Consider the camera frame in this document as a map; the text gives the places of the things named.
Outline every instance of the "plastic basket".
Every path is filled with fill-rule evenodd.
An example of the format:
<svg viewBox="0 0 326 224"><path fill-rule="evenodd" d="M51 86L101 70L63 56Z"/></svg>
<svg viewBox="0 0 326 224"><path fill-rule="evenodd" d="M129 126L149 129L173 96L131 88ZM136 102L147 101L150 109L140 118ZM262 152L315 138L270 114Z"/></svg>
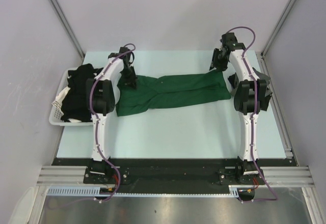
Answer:
<svg viewBox="0 0 326 224"><path fill-rule="evenodd" d="M70 68L66 70L63 74L63 77L61 79L58 91L56 96L63 90L68 85L68 71L69 70L76 70L77 68ZM72 123L72 122L64 122L60 118L62 116L62 113L59 109L56 107L52 106L51 112L50 112L50 117L49 117L49 122L52 125L55 126L91 126L93 125L93 122L78 122L78 123Z"/></svg>

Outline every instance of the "white wall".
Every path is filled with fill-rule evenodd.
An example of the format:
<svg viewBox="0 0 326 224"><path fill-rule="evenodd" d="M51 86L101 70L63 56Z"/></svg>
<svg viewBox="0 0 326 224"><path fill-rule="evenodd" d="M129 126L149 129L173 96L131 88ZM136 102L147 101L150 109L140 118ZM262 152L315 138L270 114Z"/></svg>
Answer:
<svg viewBox="0 0 326 224"><path fill-rule="evenodd" d="M48 0L0 0L0 223L54 153L48 122L62 73L80 64Z"/></svg>
<svg viewBox="0 0 326 224"><path fill-rule="evenodd" d="M298 0L267 53L294 152L326 207L326 0Z"/></svg>
<svg viewBox="0 0 326 224"><path fill-rule="evenodd" d="M213 50L228 29L255 29L261 51L288 0L58 0L84 51ZM251 33L237 31L250 43Z"/></svg>

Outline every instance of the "purple cable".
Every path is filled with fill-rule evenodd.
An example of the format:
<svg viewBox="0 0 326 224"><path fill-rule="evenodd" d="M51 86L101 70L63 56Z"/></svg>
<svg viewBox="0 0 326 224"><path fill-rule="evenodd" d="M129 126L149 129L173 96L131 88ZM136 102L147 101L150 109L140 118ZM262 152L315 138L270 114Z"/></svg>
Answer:
<svg viewBox="0 0 326 224"><path fill-rule="evenodd" d="M102 154L102 151L100 149L100 145L98 143L98 124L99 124L99 116L98 114L94 111L93 109L93 96L94 96L94 90L95 90L95 87L96 85L98 84L98 82L103 78L103 76L105 75L105 73L108 71L109 67L111 66L111 64L113 64L117 59L125 56L126 54L128 53L131 53L133 51L135 51L136 47L135 45L133 45L132 43L128 43L126 45L124 45L124 47L126 46L133 46L133 49L132 50L129 50L127 52L124 52L120 55L118 55L117 57L115 57L111 63L109 63L109 65L104 69L104 71L102 72L102 74L95 80L92 88L91 88L91 92L90 92L90 110L91 110L91 113L95 115L96 117L96 125L95 125L95 143L96 143L96 148L98 150L98 153L101 155L101 157L103 158L103 160L109 164L116 172L117 172L117 175L118 175L118 184L117 184L117 187L115 188L115 190L111 193L111 195L109 197L107 197L106 199L102 200L102 202L106 202L108 200L110 200L112 198L112 196L118 191L118 188L120 187L120 181L121 181L121 176L120 176L120 172L119 170L110 162L108 161L105 156Z"/></svg>
<svg viewBox="0 0 326 224"><path fill-rule="evenodd" d="M250 154L251 154L251 158L253 160L253 163L259 173L259 176L261 177L261 179L264 181L264 183L266 184L267 188L270 190L270 192L274 195L274 199L266 199L266 198L262 198L262 199L255 199L255 200L250 200L250 201L243 201L240 197L238 198L241 203L251 203L251 202L259 202L259 201L277 201L279 198L276 194L276 192L270 187L270 185L267 183L266 179L264 178L261 170L259 169L256 161L255 161L255 157L254 157L254 135L255 135L255 132L254 132L254 129L255 129L255 125L254 125L254 115L257 114L257 101L258 101L258 91L257 91L257 80L256 78L253 76L250 68L249 68L249 65L248 65L248 62L246 61L246 58L245 58L245 54L247 52L247 50L254 44L255 40L256 40L256 34L255 32L249 28L249 27L246 27L246 26L238 26L238 27L235 27L235 28L232 28L230 29L228 32L232 31L232 30L235 30L235 29L247 29L249 31L252 32L252 34L254 35L254 38L253 38L253 41L250 43L250 45L243 51L242 53L242 60L249 72L249 76L252 78L252 80L254 81L254 87L255 87L255 108L254 108L254 112L250 115L250 121L251 121L251 144L250 144Z"/></svg>

